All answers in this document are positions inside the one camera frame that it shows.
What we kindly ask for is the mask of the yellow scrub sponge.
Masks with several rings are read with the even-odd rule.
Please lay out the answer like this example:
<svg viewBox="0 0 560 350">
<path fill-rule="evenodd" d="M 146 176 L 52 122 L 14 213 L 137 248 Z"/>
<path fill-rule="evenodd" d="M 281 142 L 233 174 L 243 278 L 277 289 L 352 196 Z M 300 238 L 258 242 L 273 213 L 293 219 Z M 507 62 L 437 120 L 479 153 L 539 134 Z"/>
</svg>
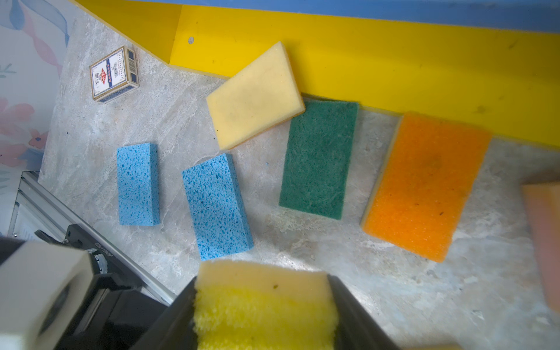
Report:
<svg viewBox="0 0 560 350">
<path fill-rule="evenodd" d="M 206 261 L 195 281 L 199 349 L 334 349 L 338 312 L 325 272 Z"/>
</svg>

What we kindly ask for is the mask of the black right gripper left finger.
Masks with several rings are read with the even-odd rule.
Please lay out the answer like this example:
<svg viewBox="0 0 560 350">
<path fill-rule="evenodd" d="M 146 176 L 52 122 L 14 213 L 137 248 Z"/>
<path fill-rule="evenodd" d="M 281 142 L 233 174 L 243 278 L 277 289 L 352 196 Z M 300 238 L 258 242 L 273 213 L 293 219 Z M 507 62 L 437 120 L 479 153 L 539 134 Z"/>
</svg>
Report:
<svg viewBox="0 0 560 350">
<path fill-rule="evenodd" d="M 197 349 L 195 333 L 195 276 L 150 329 L 131 347 L 135 349 Z"/>
</svg>

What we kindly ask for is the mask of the orange scrub sponge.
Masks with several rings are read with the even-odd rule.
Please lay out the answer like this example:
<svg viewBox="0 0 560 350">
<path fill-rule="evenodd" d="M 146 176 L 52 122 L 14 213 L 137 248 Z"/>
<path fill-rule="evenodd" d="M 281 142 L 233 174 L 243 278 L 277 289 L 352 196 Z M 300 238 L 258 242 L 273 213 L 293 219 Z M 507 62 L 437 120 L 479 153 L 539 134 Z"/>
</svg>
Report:
<svg viewBox="0 0 560 350">
<path fill-rule="evenodd" d="M 491 139 L 482 128 L 405 113 L 389 144 L 361 229 L 443 262 Z"/>
</svg>

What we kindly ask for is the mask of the pink orange sponge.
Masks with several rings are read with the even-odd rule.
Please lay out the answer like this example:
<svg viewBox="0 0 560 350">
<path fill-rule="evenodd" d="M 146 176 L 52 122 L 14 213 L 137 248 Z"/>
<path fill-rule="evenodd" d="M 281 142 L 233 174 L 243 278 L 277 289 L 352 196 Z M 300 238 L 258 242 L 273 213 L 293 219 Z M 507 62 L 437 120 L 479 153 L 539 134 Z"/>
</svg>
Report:
<svg viewBox="0 0 560 350">
<path fill-rule="evenodd" d="M 521 188 L 548 307 L 559 312 L 559 183 Z"/>
</svg>

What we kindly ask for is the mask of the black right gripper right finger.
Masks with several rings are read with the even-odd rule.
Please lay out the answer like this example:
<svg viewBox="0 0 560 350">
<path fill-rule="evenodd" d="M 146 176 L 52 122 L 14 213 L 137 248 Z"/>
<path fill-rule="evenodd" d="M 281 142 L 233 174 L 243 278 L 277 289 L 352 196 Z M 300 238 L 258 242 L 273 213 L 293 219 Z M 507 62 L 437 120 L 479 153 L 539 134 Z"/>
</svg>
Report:
<svg viewBox="0 0 560 350">
<path fill-rule="evenodd" d="M 338 312 L 334 349 L 400 349 L 338 277 L 328 281 Z"/>
</svg>

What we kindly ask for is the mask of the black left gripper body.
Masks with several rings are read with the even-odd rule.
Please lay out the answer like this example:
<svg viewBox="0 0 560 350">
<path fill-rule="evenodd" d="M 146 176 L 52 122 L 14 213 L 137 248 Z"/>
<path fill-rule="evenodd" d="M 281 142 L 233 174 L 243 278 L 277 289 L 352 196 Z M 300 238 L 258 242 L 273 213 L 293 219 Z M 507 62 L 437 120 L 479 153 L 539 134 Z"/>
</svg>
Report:
<svg viewBox="0 0 560 350">
<path fill-rule="evenodd" d="M 92 255 L 89 254 L 93 268 Z M 96 273 L 57 349 L 129 349 L 167 309 L 141 290 Z"/>
</svg>

